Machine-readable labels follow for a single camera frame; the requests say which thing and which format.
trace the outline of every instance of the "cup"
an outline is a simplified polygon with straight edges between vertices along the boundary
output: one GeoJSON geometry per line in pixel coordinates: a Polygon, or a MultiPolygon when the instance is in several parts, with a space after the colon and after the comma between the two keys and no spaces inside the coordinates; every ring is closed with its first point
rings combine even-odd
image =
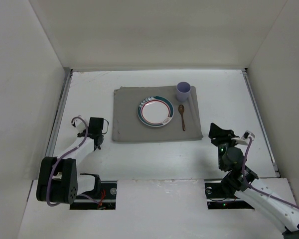
{"type": "Polygon", "coordinates": [[[190,95],[191,86],[187,82],[179,82],[176,86],[176,98],[180,102],[184,102],[190,95]]]}

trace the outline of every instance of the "white floor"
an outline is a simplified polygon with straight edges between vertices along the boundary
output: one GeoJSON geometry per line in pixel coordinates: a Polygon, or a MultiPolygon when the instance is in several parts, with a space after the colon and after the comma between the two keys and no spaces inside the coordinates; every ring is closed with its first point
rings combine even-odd
{"type": "Polygon", "coordinates": [[[270,154],[240,70],[156,70],[76,72],[56,143],[55,155],[70,146],[76,130],[74,116],[102,117],[110,121],[102,150],[93,152],[79,166],[81,172],[96,173],[102,180],[130,179],[215,179],[218,169],[217,148],[208,132],[214,122],[238,135],[246,130],[256,135],[247,166],[260,177],[276,177],[270,154]],[[125,87],[176,85],[188,81],[197,89],[203,140],[167,143],[112,142],[113,91],[125,87]]]}
{"type": "MultiPolygon", "coordinates": [[[[293,202],[288,182],[264,182],[293,202]]],[[[118,181],[112,211],[51,208],[35,198],[34,182],[19,239],[281,239],[281,233],[250,209],[208,210],[204,180],[118,181]]]]}

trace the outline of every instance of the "placemat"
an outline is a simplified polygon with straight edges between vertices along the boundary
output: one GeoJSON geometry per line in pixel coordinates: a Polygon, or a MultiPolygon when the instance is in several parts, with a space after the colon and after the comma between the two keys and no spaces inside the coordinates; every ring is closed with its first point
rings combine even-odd
{"type": "Polygon", "coordinates": [[[191,96],[181,103],[176,99],[176,86],[121,87],[114,90],[114,115],[112,139],[115,142],[168,142],[200,140],[203,138],[199,119],[196,88],[191,87],[191,96]],[[137,110],[140,102],[150,96],[162,96],[174,107],[172,120],[162,127],[143,124],[137,110]],[[182,130],[178,106],[184,105],[186,131],[182,130]]]}

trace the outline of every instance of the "brown spoon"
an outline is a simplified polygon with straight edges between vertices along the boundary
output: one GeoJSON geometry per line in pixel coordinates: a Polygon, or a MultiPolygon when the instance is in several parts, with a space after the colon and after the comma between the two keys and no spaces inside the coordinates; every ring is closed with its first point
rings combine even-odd
{"type": "Polygon", "coordinates": [[[184,116],[183,116],[184,111],[185,111],[184,106],[183,106],[183,105],[179,105],[179,106],[178,106],[178,111],[179,111],[179,113],[180,113],[180,115],[181,115],[181,124],[182,124],[182,126],[183,126],[183,131],[185,131],[186,129],[185,129],[184,116]]]}

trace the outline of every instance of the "plate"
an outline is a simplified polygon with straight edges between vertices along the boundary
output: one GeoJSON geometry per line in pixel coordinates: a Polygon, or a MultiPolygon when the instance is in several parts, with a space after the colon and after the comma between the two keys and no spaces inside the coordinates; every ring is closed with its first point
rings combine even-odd
{"type": "Polygon", "coordinates": [[[140,120],[151,127],[161,127],[169,123],[174,115],[171,102],[162,96],[151,96],[144,99],[138,107],[140,120]]]}

